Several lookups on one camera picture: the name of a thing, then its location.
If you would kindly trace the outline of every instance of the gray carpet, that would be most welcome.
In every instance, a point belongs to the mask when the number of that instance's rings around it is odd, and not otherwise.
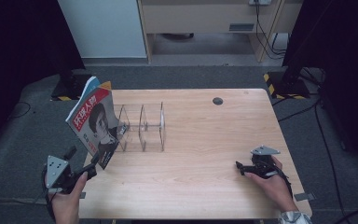
[[[153,67],[117,66],[88,67],[88,72],[101,81],[111,80],[114,89],[267,89],[263,74],[282,70],[279,67],[194,66]],[[0,198],[29,200],[41,192],[40,172],[47,155],[60,156],[72,145],[78,151],[71,159],[74,169],[80,168],[86,149],[64,122],[75,101],[52,102],[50,95],[59,80],[47,77],[27,86],[20,101],[0,133]],[[306,82],[311,92],[313,84]],[[306,100],[285,100],[274,106],[278,119],[285,118],[314,104],[319,96]],[[318,115],[337,173],[341,199],[347,213],[358,210],[358,155],[344,151],[340,140],[323,109]],[[280,122],[286,143],[306,192],[312,192],[314,223],[335,223],[342,217],[337,190],[324,141],[314,110]],[[101,220],[81,220],[81,223],[100,223]],[[0,203],[0,223],[51,223],[42,205]],[[118,223],[129,223],[120,220]],[[358,223],[358,216],[351,218]]]

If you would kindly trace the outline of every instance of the black cable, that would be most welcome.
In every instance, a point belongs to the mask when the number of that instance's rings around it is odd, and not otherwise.
[[[321,101],[321,98],[319,98],[312,106],[310,106],[310,107],[308,107],[308,108],[305,108],[305,109],[300,110],[300,111],[298,111],[298,112],[296,112],[296,113],[294,113],[294,114],[292,114],[292,115],[289,115],[289,116],[287,116],[287,117],[284,117],[283,119],[278,119],[278,122],[281,122],[281,121],[290,119],[290,118],[292,118],[292,117],[294,117],[294,116],[296,116],[296,115],[305,113],[305,112],[311,110],[311,109],[312,109],[314,106],[316,106],[317,104],[319,104],[320,101]]]
[[[344,210],[344,205],[342,203],[342,200],[341,200],[341,193],[339,192],[339,187],[338,187],[338,181],[337,181],[337,174],[336,174],[336,168],[334,166],[334,163],[333,163],[333,159],[331,157],[331,153],[330,153],[330,149],[327,145],[327,142],[326,142],[326,139],[325,139],[325,136],[324,136],[324,130],[322,128],[322,125],[321,125],[321,122],[319,121],[319,116],[318,116],[318,108],[317,108],[317,105],[315,105],[315,117],[316,117],[316,121],[318,122],[318,127],[319,127],[319,131],[321,132],[321,135],[322,135],[322,138],[324,140],[324,147],[326,149],[326,152],[327,152],[327,155],[328,155],[328,159],[330,160],[330,165],[331,165],[331,170],[333,172],[333,177],[334,177],[334,184],[336,186],[336,191],[337,191],[337,197],[338,197],[338,203],[339,203],[339,207],[341,209],[341,213],[342,213],[342,216],[346,216],[345,215],[345,210]]]
[[[303,67],[302,70],[304,70],[309,76],[312,82],[316,83],[316,85],[321,86],[322,83],[312,74],[310,69],[308,67]]]
[[[287,46],[289,46],[289,42],[290,42],[290,38],[291,38],[292,36],[290,35],[290,33],[288,33],[287,34]]]
[[[48,209],[48,214],[50,215],[50,217],[55,222],[56,219],[55,219],[55,216],[54,216],[52,201],[53,201],[53,198],[57,194],[57,189],[56,189],[56,192],[54,193],[54,195],[51,198],[49,198],[49,196],[48,196],[49,192],[48,192],[48,188],[46,187],[46,181],[45,181],[47,172],[48,172],[48,165],[45,164],[43,166],[42,174],[40,176],[41,177],[42,190],[43,190],[43,192],[45,192],[45,201],[46,201],[46,208]]]
[[[16,199],[16,198],[0,198],[0,203],[20,203],[28,205],[46,205],[45,203],[38,203],[35,200]]]
[[[277,105],[277,104],[279,104],[279,103],[281,103],[281,102],[283,102],[283,101],[285,101],[285,100],[287,100],[287,99],[288,99],[288,98],[281,99],[280,101],[275,102],[274,104],[272,104],[272,106],[275,106],[275,105]]]
[[[277,40],[277,37],[278,37],[278,33],[275,34],[274,39],[272,40],[271,47],[272,47],[272,49],[274,49],[274,50],[282,51],[282,52],[280,52],[280,54],[284,54],[284,53],[286,53],[286,49],[275,49],[275,48],[274,48],[275,42],[276,42],[276,40]]]
[[[321,74],[321,83],[324,83],[326,72],[322,68],[319,68],[319,70],[322,72],[322,74]]]
[[[9,120],[9,119],[21,118],[22,116],[26,115],[26,114],[31,110],[31,105],[28,104],[28,103],[26,103],[26,102],[20,101],[20,102],[18,102],[17,104],[25,104],[25,105],[28,105],[27,111],[25,111],[24,113],[22,113],[22,114],[20,114],[20,115],[18,115],[18,116],[9,116],[9,117],[7,118],[7,120]]]
[[[358,210],[347,214],[345,217],[343,217],[342,219],[340,219],[340,220],[338,220],[337,222],[335,222],[335,224],[339,224],[339,223],[341,223],[342,221],[348,220],[348,218],[354,217],[354,216],[357,216],[357,215],[358,215]]]
[[[260,20],[259,20],[259,3],[258,0],[255,0],[255,14],[256,14],[256,25],[255,25],[255,37],[257,38],[258,42],[260,43],[260,45],[263,47],[264,51],[266,52],[267,56],[272,59],[272,60],[280,60],[283,57],[279,57],[279,58],[273,58],[269,55],[269,52],[266,49],[266,46],[261,42],[260,38],[258,37],[258,27],[260,27],[262,34],[264,35],[264,37],[267,39],[267,45],[269,46],[269,48],[271,49],[271,51],[273,53],[275,53],[271,46],[269,45],[269,39],[266,36],[266,33],[264,33],[263,27],[261,27],[260,24]]]
[[[37,200],[39,200],[39,198],[42,196],[42,195],[45,195],[48,193],[48,189],[45,189],[43,190],[35,199],[34,199],[34,203],[37,202]]]

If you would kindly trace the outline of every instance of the power cable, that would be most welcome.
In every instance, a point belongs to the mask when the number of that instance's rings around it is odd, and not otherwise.
[[[324,130],[323,130],[322,125],[321,125],[321,122],[320,122],[320,120],[319,120],[318,108],[317,108],[316,105],[315,105],[314,111],[315,111],[316,121],[318,122],[319,131],[321,132],[322,139],[324,140],[324,147],[325,147],[325,149],[326,149],[328,159],[330,160],[330,166],[331,166],[331,170],[332,170],[332,172],[333,172],[334,184],[335,184],[335,186],[336,186],[336,193],[337,193],[337,197],[338,197],[339,208],[341,209],[342,216],[345,217],[346,214],[345,214],[345,210],[344,210],[344,205],[343,205],[342,200],[341,200],[341,193],[340,193],[339,187],[338,187],[336,168],[335,168],[335,166],[334,166],[333,159],[332,159],[332,156],[331,156],[331,153],[330,153],[330,149],[329,149],[329,147],[328,147],[328,145],[327,145],[327,141],[326,141],[325,136],[324,136]]]
[[[256,36],[258,42],[260,43],[260,45],[263,47],[263,49],[264,49],[264,51],[266,52],[267,56],[268,56],[270,59],[272,59],[272,60],[280,60],[280,59],[283,59],[283,57],[279,57],[279,58],[273,58],[273,57],[271,57],[271,56],[269,55],[269,52],[268,52],[267,49],[266,49],[266,45],[264,45],[264,44],[261,42],[260,38],[258,37],[258,27],[260,27],[263,36],[264,36],[264,37],[266,38],[266,40],[267,40],[267,45],[268,45],[269,49],[272,51],[272,53],[274,53],[274,54],[276,54],[276,55],[279,55],[278,53],[274,52],[274,50],[273,50],[273,49],[271,48],[271,46],[269,45],[269,39],[267,38],[266,33],[265,33],[264,30],[263,30],[263,27],[261,27],[260,20],[259,20],[259,14],[260,14],[260,12],[259,12],[260,8],[259,8],[259,7],[260,7],[260,5],[259,5],[258,0],[255,0],[255,14],[256,14],[255,36]]]
[[[319,70],[322,72],[321,83],[324,83],[326,72],[322,68],[319,68]]]
[[[308,67],[303,67],[302,70],[304,70],[309,76],[312,83],[315,83],[317,86],[321,86],[322,82],[319,81],[310,71]]]
[[[290,119],[290,118],[292,118],[292,117],[294,117],[294,116],[296,116],[296,115],[300,115],[300,114],[303,114],[303,113],[305,113],[305,112],[307,112],[307,111],[310,111],[314,106],[316,106],[317,104],[319,104],[319,102],[321,101],[321,98],[319,98],[313,105],[311,105],[310,107],[307,107],[307,108],[305,108],[305,109],[302,109],[302,110],[300,110],[300,111],[298,111],[298,112],[296,112],[296,113],[294,113],[294,114],[292,114],[292,115],[289,115],[289,116],[287,116],[287,117],[284,117],[283,119],[278,119],[278,122],[282,122],[282,121],[284,121],[284,120],[287,120],[287,119]]]
[[[335,224],[339,224],[339,223],[343,222],[344,220],[348,220],[348,218],[354,217],[354,216],[357,216],[357,215],[358,215],[358,210],[347,214],[345,217],[343,217],[342,219],[340,219],[337,222],[335,222]]]
[[[285,101],[285,100],[287,100],[287,99],[289,99],[289,98],[281,99],[280,101],[275,102],[274,104],[272,104],[272,106],[275,106],[275,105],[277,105],[277,104],[279,104],[279,103],[281,103],[281,102],[283,102],[283,101]]]
[[[278,33],[275,34],[274,39],[272,40],[271,47],[273,50],[281,51],[280,54],[284,54],[284,53],[286,53],[286,49],[275,49],[274,48],[277,37],[278,37]]]
[[[18,199],[18,198],[0,198],[0,203],[20,203],[29,205],[46,205],[44,202],[36,201],[35,199]]]
[[[28,105],[27,111],[25,111],[24,113],[22,113],[22,114],[20,114],[20,115],[17,115],[17,116],[9,116],[9,117],[7,118],[7,120],[9,120],[9,119],[21,118],[22,116],[26,115],[26,114],[31,110],[31,105],[30,105],[30,104],[28,104],[28,103],[26,103],[26,102],[22,102],[22,101],[20,101],[20,102],[17,103],[17,105],[19,105],[19,104]]]

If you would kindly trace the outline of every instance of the human hand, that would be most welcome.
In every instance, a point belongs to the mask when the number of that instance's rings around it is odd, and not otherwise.
[[[274,160],[275,165],[282,169],[282,163],[275,157],[271,157]],[[281,212],[298,211],[286,183],[279,175],[273,175],[268,179],[263,179],[252,173],[245,173],[245,175],[264,190],[266,195],[279,206]]]
[[[77,180],[70,194],[49,194],[52,203],[56,224],[76,224],[79,221],[80,194],[87,182],[87,172]]]

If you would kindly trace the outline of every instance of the small black object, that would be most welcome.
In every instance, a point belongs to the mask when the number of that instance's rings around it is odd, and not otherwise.
[[[68,152],[65,153],[65,155],[63,156],[63,159],[66,161],[71,160],[76,152],[77,152],[76,147],[72,146],[71,148],[69,148]]]
[[[269,175],[270,173],[275,172],[276,174],[276,170],[273,168],[275,164],[270,155],[253,155],[252,163],[254,164],[253,166],[244,166],[236,161],[237,168],[240,169],[241,175],[253,173],[264,179],[268,179],[271,177],[271,175]]]
[[[61,73],[61,78],[51,94],[51,100],[60,101],[60,97],[78,100],[90,77],[89,74],[75,75],[72,71],[65,75]]]
[[[220,98],[220,97],[214,97],[212,102],[215,104],[215,105],[222,105],[223,104],[223,99]]]
[[[162,34],[165,38],[170,40],[187,40],[194,37],[194,33],[190,34]]]
[[[304,81],[302,79],[297,79],[299,75],[292,80],[293,83],[287,84],[285,82],[284,77],[289,72],[290,68],[288,68],[286,72],[268,72],[268,86],[272,86],[272,89],[274,90],[270,93],[272,98],[277,98],[277,95],[283,97],[298,95],[303,96],[304,98],[310,98],[310,91]]]
[[[283,171],[275,165],[274,160],[270,155],[260,156],[254,154],[252,157],[252,163],[254,164],[253,166],[244,166],[238,161],[235,161],[235,163],[237,168],[240,170],[241,175],[245,175],[245,173],[252,173],[264,179],[268,179],[273,175],[279,175],[286,183],[286,186],[289,189],[289,193],[293,197],[291,183]]]

